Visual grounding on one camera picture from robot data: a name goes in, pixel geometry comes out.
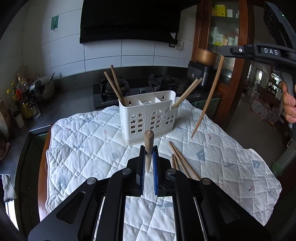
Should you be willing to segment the right hand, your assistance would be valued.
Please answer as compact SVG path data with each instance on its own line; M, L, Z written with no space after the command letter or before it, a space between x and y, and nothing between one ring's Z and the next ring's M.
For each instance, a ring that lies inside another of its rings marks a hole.
M288 93L287 85L284 81L281 82L282 90L282 105L285 111L285 119L289 123L295 123L295 98Z

